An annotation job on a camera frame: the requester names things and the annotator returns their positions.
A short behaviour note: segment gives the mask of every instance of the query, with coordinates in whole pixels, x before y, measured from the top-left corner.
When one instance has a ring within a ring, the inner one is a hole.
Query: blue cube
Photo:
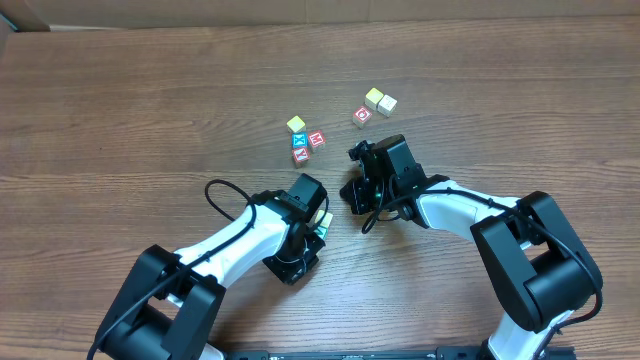
[[[294,149],[304,147],[306,148],[308,145],[307,133],[296,133],[291,135],[291,145]]]

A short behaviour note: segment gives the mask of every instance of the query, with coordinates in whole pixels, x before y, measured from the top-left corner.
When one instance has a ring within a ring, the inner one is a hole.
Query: small block
[[[391,116],[393,110],[396,109],[397,104],[398,101],[396,99],[392,98],[389,95],[385,95],[382,100],[380,100],[380,103],[378,103],[378,111],[382,115],[389,117]]]
[[[316,223],[318,221],[320,221],[320,219],[322,219],[322,215],[324,214],[324,210],[318,210],[318,214],[316,215]],[[324,228],[329,228],[329,225],[331,224],[331,220],[333,220],[333,214],[332,213],[327,213],[327,215],[325,215],[324,219],[322,220],[322,223],[320,224],[320,227],[324,227]]]
[[[384,97],[384,94],[381,93],[380,90],[372,88],[364,97],[364,104],[372,110],[375,110],[378,107],[380,100],[382,100],[382,97]]]
[[[356,124],[356,126],[360,129],[362,129],[367,124],[367,121],[371,119],[372,115],[373,114],[369,109],[364,106],[360,106],[358,110],[353,113],[353,123]]]
[[[318,228],[315,229],[313,232],[316,233],[320,239],[325,240],[327,238],[328,231],[329,229],[322,226],[318,226]]]
[[[312,131],[309,133],[309,144],[311,145],[311,152],[316,152],[324,149],[324,146],[327,144],[327,139],[325,139],[322,131]]]
[[[307,130],[307,125],[300,119],[299,116],[294,116],[293,119],[287,121],[287,128],[292,133],[299,133],[301,131]]]
[[[307,133],[296,133],[291,135],[291,146],[294,149],[307,147]]]
[[[309,151],[307,148],[298,148],[293,149],[293,162],[296,165],[296,168],[301,168],[307,164],[307,161],[311,158],[309,156]]]

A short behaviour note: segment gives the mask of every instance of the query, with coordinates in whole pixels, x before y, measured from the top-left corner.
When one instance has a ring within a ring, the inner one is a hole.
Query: yellow block
[[[378,103],[383,97],[384,94],[381,93],[380,90],[373,88],[369,90],[367,95],[364,97],[364,104],[370,107],[371,110],[377,110],[376,108],[378,107]]]
[[[324,214],[324,210],[318,210],[318,215],[316,215],[315,223],[320,221],[320,219],[322,218],[322,214]],[[322,220],[322,223],[320,224],[320,226],[328,229],[329,228],[329,224],[331,224],[331,220],[333,220],[333,214],[332,213],[327,213],[327,215]]]
[[[295,134],[307,130],[307,125],[304,123],[304,121],[302,121],[302,119],[300,119],[299,116],[296,115],[293,117],[293,119],[287,122],[287,128],[289,128],[290,132]]]

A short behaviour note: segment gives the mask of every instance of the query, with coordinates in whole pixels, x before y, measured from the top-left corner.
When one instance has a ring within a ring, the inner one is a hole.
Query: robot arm
[[[594,285],[575,258],[593,274],[598,290],[602,288],[597,265],[549,195],[534,192],[523,199],[500,198],[466,190],[445,176],[427,178],[402,135],[376,144],[363,141],[349,156],[360,162],[363,175],[350,180],[340,195],[354,214],[373,212],[363,233],[371,230],[381,211],[388,210],[397,211],[403,220],[447,230],[476,244],[506,312],[498,330],[483,344],[487,358],[532,359],[547,334],[586,303]],[[534,231],[523,217],[563,239],[573,254]],[[541,244],[549,250],[529,261],[524,250]]]
[[[222,359],[222,353],[209,346],[207,339],[226,289],[259,261],[286,284],[294,284],[309,271],[318,262],[316,254],[324,241],[307,223],[326,197],[322,184],[303,174],[288,192],[254,195],[252,224],[253,207],[248,206],[238,219],[201,243],[175,253],[158,245],[145,250],[98,329],[98,348],[118,360]],[[252,226],[243,236],[189,267],[247,225]],[[181,269],[188,271],[153,294],[180,308],[173,320],[146,302],[121,318]]]

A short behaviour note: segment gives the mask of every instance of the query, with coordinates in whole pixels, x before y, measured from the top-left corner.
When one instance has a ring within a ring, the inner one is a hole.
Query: wooden table
[[[355,165],[348,148],[403,133],[428,174],[495,195],[552,194],[605,278],[602,313],[554,343],[635,359],[639,38],[634,17],[11,35],[0,67],[0,357],[82,359],[143,249],[188,246],[227,224],[204,199],[207,180],[255,193],[287,189],[302,171],[333,200],[319,266],[294,287],[255,266],[229,289],[211,341],[479,344],[502,309],[475,246],[403,222],[361,235],[364,218],[338,197]],[[358,130],[351,114],[373,86],[398,108]],[[291,161],[294,115],[328,138],[304,170]],[[232,192],[216,198],[241,209]]]

